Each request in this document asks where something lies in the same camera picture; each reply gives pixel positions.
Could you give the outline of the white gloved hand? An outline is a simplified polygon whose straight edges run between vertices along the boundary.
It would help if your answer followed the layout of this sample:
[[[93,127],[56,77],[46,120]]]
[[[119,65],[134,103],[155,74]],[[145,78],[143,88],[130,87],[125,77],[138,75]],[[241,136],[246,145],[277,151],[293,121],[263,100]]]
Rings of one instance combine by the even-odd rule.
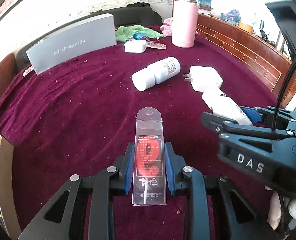
[[[289,199],[282,196],[284,203],[284,208],[282,208],[282,202],[279,197],[280,195],[276,191],[273,191],[267,218],[267,222],[275,231],[282,225],[282,211],[284,211],[284,222],[286,221],[286,215],[290,215],[290,220],[296,222],[296,198]]]

